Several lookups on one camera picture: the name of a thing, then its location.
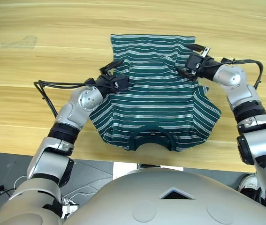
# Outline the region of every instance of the white cable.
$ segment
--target white cable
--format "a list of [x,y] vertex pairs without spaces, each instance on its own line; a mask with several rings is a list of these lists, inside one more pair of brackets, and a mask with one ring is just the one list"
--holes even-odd
[[78,191],[78,190],[81,190],[81,189],[83,189],[83,188],[88,188],[88,187],[89,187],[89,188],[94,188],[95,190],[98,191],[98,189],[96,189],[95,187],[92,187],[92,186],[87,185],[87,186],[79,187],[78,189],[76,189],[76,190],[74,190],[74,191],[72,191],[72,192],[70,192],[70,193],[64,195],[63,198],[65,198],[65,197],[68,196],[68,195],[71,195],[72,193],[74,193],[74,192],[76,192],[76,191]]
[[72,193],[74,193],[74,192],[76,192],[76,191],[78,191],[78,190],[80,190],[80,189],[82,189],[82,188],[84,188],[84,187],[92,187],[92,186],[89,186],[89,184],[92,184],[92,183],[94,183],[94,182],[96,182],[96,181],[104,180],[104,179],[111,179],[111,177],[100,178],[100,179],[94,180],[94,181],[92,181],[92,182],[89,182],[89,183],[86,184],[85,186],[83,186],[83,187],[79,187],[78,189],[76,189],[76,190],[74,190],[74,191],[72,191],[72,192],[70,192],[70,193],[64,195],[63,197],[66,197],[66,196],[68,196],[68,195],[71,195]]
[[15,180],[15,183],[14,183],[14,185],[13,185],[13,188],[14,188],[14,189],[16,189],[16,183],[17,183],[17,181],[20,180],[22,177],[26,177],[26,176],[25,176],[25,175],[24,175],[24,176],[21,176],[21,177],[19,177],[17,180]]
[[82,192],[79,192],[79,193],[76,193],[75,195],[73,195],[71,198],[69,198],[69,201],[70,201],[73,197],[75,197],[76,195],[84,195],[84,196],[87,196],[87,195],[94,195],[94,194],[96,194],[96,192],[94,192],[94,193],[87,193],[87,194],[82,193]]

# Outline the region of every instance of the vent grille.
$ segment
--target vent grille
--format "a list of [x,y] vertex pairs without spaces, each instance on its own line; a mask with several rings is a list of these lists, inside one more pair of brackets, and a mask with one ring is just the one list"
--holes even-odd
[[177,193],[176,191],[172,191],[162,199],[190,199],[190,198],[187,198],[182,194]]

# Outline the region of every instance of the t-shirt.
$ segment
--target t-shirt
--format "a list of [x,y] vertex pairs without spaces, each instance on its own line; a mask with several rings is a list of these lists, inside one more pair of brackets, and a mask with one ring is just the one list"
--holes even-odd
[[126,150],[158,143],[182,151],[204,143],[220,110],[205,96],[208,88],[182,77],[194,37],[111,35],[114,75],[129,76],[129,90],[109,94],[90,119],[102,139]]

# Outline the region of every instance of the wire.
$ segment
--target wire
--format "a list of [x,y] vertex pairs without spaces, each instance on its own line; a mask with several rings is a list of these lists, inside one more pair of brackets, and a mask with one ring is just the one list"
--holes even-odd
[[75,197],[75,196],[77,196],[77,195],[84,195],[84,196],[88,196],[88,195],[94,195],[94,194],[96,194],[97,192],[93,192],[93,193],[83,193],[83,192],[79,192],[79,193],[76,193],[75,195],[73,195],[71,198],[69,198],[69,201],[73,198],[73,197]]
[[83,186],[83,187],[79,187],[78,189],[76,189],[76,190],[74,190],[74,191],[72,191],[72,192],[70,192],[70,193],[64,195],[63,198],[66,197],[66,196],[68,196],[68,195],[71,195],[72,193],[74,193],[74,192],[76,192],[76,191],[78,191],[78,190],[80,190],[80,189],[82,189],[82,188],[85,188],[85,187],[92,187],[92,186],[89,186],[89,184],[92,184],[92,183],[94,183],[94,182],[96,182],[96,181],[104,180],[104,179],[111,179],[111,177],[100,178],[100,179],[94,180],[94,181],[92,181],[92,182],[89,182],[89,183],[87,183],[85,186]]
[[13,185],[14,190],[16,190],[16,183],[17,183],[17,181],[20,180],[22,177],[26,177],[26,176],[25,175],[24,176],[21,176],[17,180],[15,180],[14,185]]
[[11,197],[11,195],[8,193],[8,190],[5,189],[5,191],[6,191],[6,194],[7,194],[9,197]]
[[260,61],[257,61],[257,60],[235,60],[235,59],[233,59],[233,60],[229,60],[226,62],[220,62],[220,63],[210,65],[210,66],[205,65],[204,67],[205,68],[211,68],[211,67],[217,67],[217,66],[224,65],[224,64],[247,64],[247,63],[256,63],[259,67],[260,73],[259,73],[259,76],[258,76],[255,84],[254,84],[254,88],[257,89],[258,85],[261,83],[261,78],[262,78],[262,74],[263,74],[263,64]]
[[92,186],[87,185],[87,186],[80,187],[80,188],[78,188],[78,189],[76,189],[76,190],[74,190],[74,191],[72,191],[72,192],[70,192],[70,193],[64,195],[63,198],[65,198],[65,197],[68,196],[68,195],[71,195],[72,193],[74,193],[74,192],[76,192],[76,191],[78,191],[78,190],[80,190],[80,189],[88,188],[88,187],[93,188],[93,189],[95,189],[95,190],[98,191],[98,189],[96,189],[95,187],[92,187]]
[[2,196],[3,194],[7,193],[7,195],[8,195],[9,197],[11,197],[11,195],[8,194],[8,191],[12,191],[12,190],[15,190],[15,188],[12,188],[12,189],[9,189],[9,190],[5,190],[4,192],[0,193],[0,196]]
[[50,98],[47,96],[44,87],[51,87],[51,88],[58,88],[58,89],[75,89],[80,88],[83,86],[96,86],[96,87],[104,87],[104,88],[111,88],[111,86],[107,85],[99,85],[99,84],[86,84],[86,83],[65,83],[65,82],[49,82],[49,81],[36,81],[34,82],[34,86],[37,88],[37,90],[41,93],[42,99],[46,101],[49,108],[51,109],[54,117],[57,117],[58,113],[55,109],[53,103],[51,102]]

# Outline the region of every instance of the black cable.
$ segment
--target black cable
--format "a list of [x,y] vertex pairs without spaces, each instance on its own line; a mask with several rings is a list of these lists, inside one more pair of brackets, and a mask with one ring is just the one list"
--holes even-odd
[[44,99],[46,101],[46,103],[48,104],[49,108],[51,109],[51,111],[53,112],[54,117],[57,117],[58,113],[53,105],[53,103],[51,102],[51,100],[49,99],[49,97],[46,95],[43,87],[42,87],[42,83],[40,81],[38,82],[34,82],[34,86],[37,88],[37,90],[41,93],[42,95],[42,99]]
[[54,117],[57,117],[58,112],[55,109],[53,103],[51,102],[50,98],[47,96],[44,87],[51,87],[51,88],[58,88],[58,89],[75,89],[80,88],[83,86],[96,86],[96,87],[104,87],[104,88],[111,88],[107,85],[98,85],[98,84],[85,84],[85,83],[65,83],[65,82],[49,82],[49,81],[42,81],[39,80],[37,82],[34,82],[34,86],[37,88],[37,90],[41,93],[42,99],[46,101],[49,108],[53,112]]
[[211,67],[217,67],[224,64],[247,64],[247,63],[256,63],[259,67],[260,73],[259,76],[254,84],[254,88],[257,89],[258,85],[261,83],[262,73],[263,73],[263,64],[260,61],[257,60],[235,60],[232,61],[226,61],[226,62],[220,62],[218,64],[210,65],[210,66],[204,66],[205,68],[211,68]]
[[0,193],[0,196],[2,196],[3,194],[7,194],[9,197],[11,197],[11,195],[8,193],[8,191],[12,191],[12,190],[15,190],[14,188],[12,189],[9,189],[9,190],[6,190],[3,192],[3,193]]

